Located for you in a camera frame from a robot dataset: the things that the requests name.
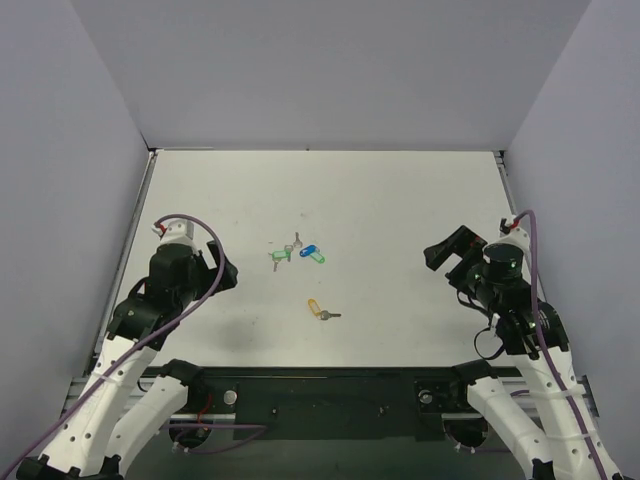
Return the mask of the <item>green key tag left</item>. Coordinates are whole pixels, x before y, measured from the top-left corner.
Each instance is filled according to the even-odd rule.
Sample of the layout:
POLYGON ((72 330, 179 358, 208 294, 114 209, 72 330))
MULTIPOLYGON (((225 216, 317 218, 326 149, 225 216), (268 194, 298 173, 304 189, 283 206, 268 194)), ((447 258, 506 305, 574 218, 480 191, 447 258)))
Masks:
POLYGON ((271 258, 276 263, 279 263, 280 261, 283 261, 283 260, 290 262, 291 253, 286 250, 276 250, 271 253, 271 258))

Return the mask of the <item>green key tag right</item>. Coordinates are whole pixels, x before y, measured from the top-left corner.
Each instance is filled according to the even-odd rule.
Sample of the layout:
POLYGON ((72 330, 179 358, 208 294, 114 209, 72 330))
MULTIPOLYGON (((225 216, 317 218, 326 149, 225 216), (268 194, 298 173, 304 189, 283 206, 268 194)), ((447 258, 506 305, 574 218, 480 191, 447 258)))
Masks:
POLYGON ((324 264, 326 261, 325 257, 319 252, 313 252, 309 255, 309 257, 318 264, 324 264))

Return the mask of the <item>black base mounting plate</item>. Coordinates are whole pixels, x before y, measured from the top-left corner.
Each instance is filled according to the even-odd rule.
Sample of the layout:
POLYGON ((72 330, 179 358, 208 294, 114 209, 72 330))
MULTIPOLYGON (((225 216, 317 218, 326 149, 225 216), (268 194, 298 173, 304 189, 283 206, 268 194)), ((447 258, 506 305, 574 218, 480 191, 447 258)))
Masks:
POLYGON ((453 367, 207 367, 170 420, 180 445, 201 446, 212 425, 235 440, 378 440, 446 436, 478 447, 488 423, 453 367))

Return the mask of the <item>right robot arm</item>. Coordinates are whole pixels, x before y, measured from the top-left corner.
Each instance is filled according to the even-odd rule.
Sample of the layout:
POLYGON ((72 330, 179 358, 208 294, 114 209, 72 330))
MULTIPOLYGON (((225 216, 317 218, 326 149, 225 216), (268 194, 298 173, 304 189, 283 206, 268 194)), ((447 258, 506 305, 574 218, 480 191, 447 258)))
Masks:
POLYGON ((557 311, 538 293, 536 273, 524 263, 535 239, 516 221, 504 220, 489 243, 466 226, 424 249, 427 268, 459 261, 445 277, 461 305, 483 314, 501 341, 533 400, 537 419, 508 392, 489 358, 456 366, 447 383, 449 402, 472 408, 499 436, 528 479, 621 479, 585 400, 573 367, 568 336, 557 311))

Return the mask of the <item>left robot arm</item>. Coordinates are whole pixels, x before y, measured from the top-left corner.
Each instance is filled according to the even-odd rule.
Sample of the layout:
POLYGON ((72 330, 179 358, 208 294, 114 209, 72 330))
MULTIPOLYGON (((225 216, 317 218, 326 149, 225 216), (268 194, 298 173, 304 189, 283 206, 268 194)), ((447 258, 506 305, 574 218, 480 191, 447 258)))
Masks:
POLYGON ((237 268, 217 240, 208 267, 185 235, 160 244, 140 279, 115 309, 101 353, 76 402, 41 439, 43 451, 14 467, 19 479, 122 479, 146 443, 180 409, 206 397, 204 370, 184 360, 161 367, 132 408, 127 401, 167 337, 187 313, 237 284, 237 268))

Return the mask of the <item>green key tag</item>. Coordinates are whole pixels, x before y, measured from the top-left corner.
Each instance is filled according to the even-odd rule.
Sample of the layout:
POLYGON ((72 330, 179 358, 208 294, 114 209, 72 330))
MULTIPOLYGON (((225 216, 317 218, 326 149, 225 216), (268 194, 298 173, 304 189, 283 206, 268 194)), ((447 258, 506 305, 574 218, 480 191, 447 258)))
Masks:
POLYGON ((313 252, 309 255, 309 257, 318 264, 324 264, 326 261, 325 257, 319 252, 313 252))
POLYGON ((271 253, 271 258, 276 263, 279 263, 280 261, 283 261, 283 260, 290 262, 291 253, 286 250, 276 250, 271 253))

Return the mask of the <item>blue key tag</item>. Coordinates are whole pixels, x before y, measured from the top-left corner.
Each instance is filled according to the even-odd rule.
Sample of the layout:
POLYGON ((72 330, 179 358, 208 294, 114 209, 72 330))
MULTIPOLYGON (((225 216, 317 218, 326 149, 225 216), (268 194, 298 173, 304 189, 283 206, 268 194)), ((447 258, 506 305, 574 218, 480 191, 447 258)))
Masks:
POLYGON ((306 257, 310 257, 312 255, 314 255, 315 253, 318 253, 319 249, 316 245, 309 245, 303 249, 300 250, 299 255, 302 258, 306 258, 306 257))

